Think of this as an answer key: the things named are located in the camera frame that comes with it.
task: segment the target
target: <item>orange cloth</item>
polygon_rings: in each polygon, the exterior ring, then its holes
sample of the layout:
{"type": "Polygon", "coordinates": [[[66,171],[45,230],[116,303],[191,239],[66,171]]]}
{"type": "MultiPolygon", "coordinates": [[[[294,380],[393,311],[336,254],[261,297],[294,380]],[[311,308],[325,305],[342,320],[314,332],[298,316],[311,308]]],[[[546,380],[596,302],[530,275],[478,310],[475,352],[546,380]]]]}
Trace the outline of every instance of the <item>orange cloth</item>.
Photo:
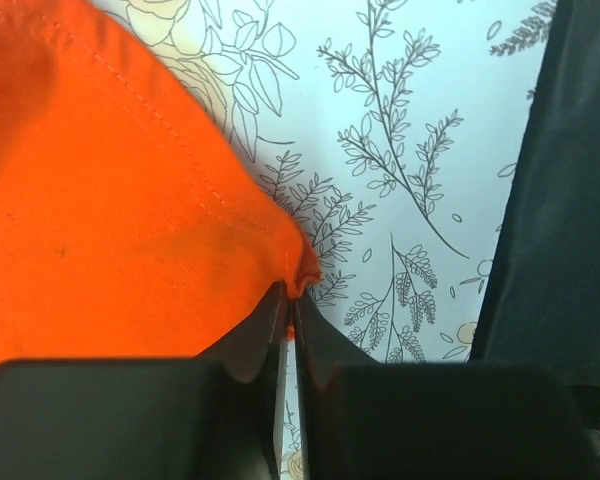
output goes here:
{"type": "Polygon", "coordinates": [[[0,362],[193,356],[318,278],[130,34],[85,0],[0,0],[0,362]]]}

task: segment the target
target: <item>black fabric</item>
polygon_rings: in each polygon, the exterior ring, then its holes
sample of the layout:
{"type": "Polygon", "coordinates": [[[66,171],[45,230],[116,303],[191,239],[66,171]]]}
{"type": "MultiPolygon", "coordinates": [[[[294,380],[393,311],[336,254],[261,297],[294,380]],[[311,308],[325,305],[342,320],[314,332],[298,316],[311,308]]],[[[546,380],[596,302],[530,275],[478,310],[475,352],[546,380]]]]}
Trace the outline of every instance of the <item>black fabric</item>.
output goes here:
{"type": "Polygon", "coordinates": [[[338,365],[377,363],[322,316],[309,294],[294,307],[297,357],[300,363],[307,364],[304,371],[311,376],[313,384],[326,386],[338,365]]]}
{"type": "Polygon", "coordinates": [[[560,0],[472,359],[600,387],[600,0],[560,0]]]}
{"type": "Polygon", "coordinates": [[[232,378],[242,383],[260,373],[271,344],[278,345],[286,335],[288,299],[283,282],[276,282],[254,311],[231,332],[199,355],[217,360],[232,378]]]}
{"type": "Polygon", "coordinates": [[[218,370],[192,361],[1,366],[0,480],[195,478],[218,370]]]}
{"type": "Polygon", "coordinates": [[[345,365],[311,388],[311,480],[598,478],[572,402],[534,368],[345,365]]]}

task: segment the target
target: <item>patterned paper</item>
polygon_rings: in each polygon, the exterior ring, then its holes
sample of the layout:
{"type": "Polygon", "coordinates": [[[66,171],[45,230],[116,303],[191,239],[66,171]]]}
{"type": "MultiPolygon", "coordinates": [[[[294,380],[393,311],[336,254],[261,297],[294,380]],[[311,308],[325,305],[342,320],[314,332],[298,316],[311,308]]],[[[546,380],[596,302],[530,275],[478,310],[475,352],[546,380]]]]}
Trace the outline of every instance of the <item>patterned paper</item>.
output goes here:
{"type": "Polygon", "coordinates": [[[466,360],[557,0],[94,1],[305,228],[335,326],[385,362],[466,360]]]}

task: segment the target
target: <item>botanical print paper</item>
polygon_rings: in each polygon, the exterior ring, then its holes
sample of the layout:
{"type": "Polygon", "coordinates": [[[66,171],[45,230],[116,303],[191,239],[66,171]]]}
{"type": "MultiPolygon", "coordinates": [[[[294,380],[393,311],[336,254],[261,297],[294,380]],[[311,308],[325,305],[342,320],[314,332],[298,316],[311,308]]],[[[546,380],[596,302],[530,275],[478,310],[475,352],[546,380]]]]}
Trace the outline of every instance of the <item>botanical print paper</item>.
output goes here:
{"type": "Polygon", "coordinates": [[[557,0],[94,1],[302,224],[334,325],[385,362],[467,358],[557,0]]]}

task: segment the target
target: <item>stitching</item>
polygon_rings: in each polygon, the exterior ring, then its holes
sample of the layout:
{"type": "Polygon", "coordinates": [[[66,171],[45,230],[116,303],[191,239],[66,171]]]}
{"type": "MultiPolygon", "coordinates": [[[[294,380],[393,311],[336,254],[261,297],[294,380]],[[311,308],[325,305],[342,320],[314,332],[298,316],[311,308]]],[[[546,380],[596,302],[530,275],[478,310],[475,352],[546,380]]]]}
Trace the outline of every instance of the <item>stitching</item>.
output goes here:
{"type": "MultiPolygon", "coordinates": [[[[25,5],[23,5],[22,3],[20,3],[19,0],[10,0],[10,2],[21,9],[24,10],[28,10],[28,7],[26,7],[25,5]]],[[[231,206],[229,206],[224,199],[218,194],[218,192],[216,192],[214,190],[214,188],[211,186],[211,184],[209,183],[207,177],[204,174],[204,171],[202,170],[202,168],[200,168],[198,162],[196,161],[196,159],[193,157],[193,154],[189,151],[189,149],[186,147],[186,143],[184,141],[182,141],[182,139],[180,138],[180,136],[174,131],[173,127],[164,119],[164,117],[162,117],[158,111],[151,105],[149,104],[149,102],[147,100],[144,99],[144,97],[142,97],[142,95],[140,95],[140,93],[138,91],[136,91],[133,86],[131,86],[129,84],[129,82],[119,73],[117,72],[100,54],[94,52],[91,48],[89,48],[89,46],[84,43],[82,40],[80,40],[79,38],[77,38],[73,32],[71,32],[70,30],[68,30],[66,27],[64,27],[63,25],[61,25],[60,23],[58,23],[56,20],[53,20],[49,17],[47,17],[44,14],[37,14],[37,16],[44,20],[45,22],[51,24],[54,28],[56,28],[57,30],[64,32],[69,38],[71,38],[72,40],[76,41],[87,53],[89,53],[90,55],[93,55],[93,57],[98,60],[100,63],[102,63],[111,73],[113,73],[115,75],[116,80],[120,81],[126,88],[127,90],[129,90],[131,93],[133,93],[143,104],[143,106],[145,106],[159,121],[160,123],[167,129],[167,131],[178,141],[180,148],[182,148],[182,150],[184,150],[184,152],[187,154],[187,156],[189,156],[191,158],[192,164],[196,167],[196,169],[198,170],[200,177],[202,178],[205,187],[207,188],[207,190],[218,199],[218,201],[228,210],[230,211],[232,214],[234,214],[235,216],[237,216],[238,218],[241,218],[242,220],[246,221],[248,224],[250,224],[251,226],[255,227],[258,230],[261,230],[269,235],[272,235],[273,232],[269,231],[268,229],[266,229],[265,227],[263,227],[262,225],[258,225],[257,223],[251,221],[249,218],[246,218],[244,215],[240,215],[238,214],[238,212],[236,212],[233,208],[231,208],[231,206]]],[[[108,90],[105,87],[105,90],[107,90],[111,95],[113,95],[113,93],[108,90]]],[[[136,122],[138,122],[143,128],[147,129],[147,127],[145,125],[143,125],[139,119],[131,114],[132,117],[134,118],[134,120],[136,122]]],[[[166,149],[164,148],[164,146],[162,144],[160,144],[160,146],[163,148],[163,150],[166,152],[166,149]]],[[[172,156],[170,156],[169,154],[167,154],[167,156],[169,158],[171,158],[171,160],[175,160],[172,156]]]]}
{"type": "MultiPolygon", "coordinates": [[[[1,22],[6,22],[8,21],[7,16],[4,14],[4,12],[0,12],[0,21],[1,22]]],[[[89,75],[91,78],[93,78],[94,80],[97,81],[97,84],[102,87],[103,90],[105,90],[115,101],[116,103],[118,103],[118,105],[120,105],[130,116],[131,118],[133,118],[133,120],[139,125],[141,126],[160,146],[160,148],[163,150],[164,154],[171,160],[173,160],[173,156],[168,152],[168,150],[166,149],[166,147],[159,141],[159,139],[155,136],[155,134],[149,129],[149,127],[147,127],[147,125],[145,125],[132,111],[131,108],[129,108],[128,105],[126,105],[122,100],[120,100],[120,98],[118,98],[115,93],[113,93],[113,91],[111,91],[111,89],[109,89],[103,82],[99,81],[98,78],[96,78],[96,76],[93,74],[93,72],[89,71],[86,67],[84,67],[82,65],[82,63],[76,58],[74,57],[70,51],[68,50],[63,50],[68,56],[69,58],[71,58],[71,60],[73,60],[73,62],[76,64],[76,66],[82,70],[84,73],[86,73],[87,75],[89,75]]],[[[187,186],[189,186],[189,182],[187,180],[185,180],[185,184],[187,184],[187,186]]],[[[191,188],[189,186],[189,189],[194,193],[195,195],[195,191],[193,188],[191,188]]],[[[200,200],[200,198],[195,195],[196,200],[198,201],[198,203],[204,207],[208,213],[212,213],[211,210],[209,209],[209,206],[206,205],[202,200],[200,200]]]]}

